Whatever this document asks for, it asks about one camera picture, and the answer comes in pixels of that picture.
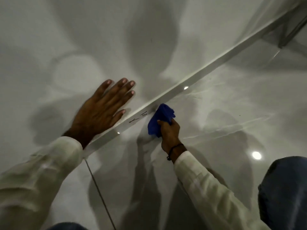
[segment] hand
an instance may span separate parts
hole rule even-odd
[[[161,134],[162,134],[162,149],[167,154],[171,150],[172,147],[180,144],[179,140],[179,124],[172,119],[172,124],[169,125],[167,122],[158,120],[158,124],[161,126]]]
[[[118,111],[118,109],[134,94],[134,91],[128,91],[135,82],[127,83],[127,81],[126,78],[121,79],[107,92],[105,91],[112,81],[106,80],[102,83],[93,96],[86,100],[80,108],[71,128],[63,136],[78,140],[85,148],[95,135],[113,127],[126,112],[126,110]]]

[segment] black string bracelet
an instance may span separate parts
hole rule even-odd
[[[176,147],[178,147],[178,146],[181,146],[181,145],[183,145],[183,143],[177,144],[177,145],[175,145],[174,147],[171,148],[171,150],[169,151],[169,155],[168,155],[168,157],[167,157],[167,160],[168,160],[168,161],[171,161],[171,160],[172,160],[172,159],[170,158],[170,156],[171,156],[171,154],[172,154],[174,148],[176,148]]]

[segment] blue microfiber cloth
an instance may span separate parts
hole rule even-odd
[[[159,138],[161,136],[161,126],[158,124],[158,120],[168,122],[171,125],[172,118],[176,117],[174,113],[172,108],[162,103],[148,123],[148,134],[156,135]]]

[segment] white wall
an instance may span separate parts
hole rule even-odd
[[[0,0],[1,170],[58,137],[102,81],[135,80],[135,111],[294,2]]]

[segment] white long-sleeve shirt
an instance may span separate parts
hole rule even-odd
[[[0,175],[0,229],[39,230],[62,182],[82,161],[81,144],[62,136]],[[269,227],[188,151],[174,165],[198,213],[212,229]]]

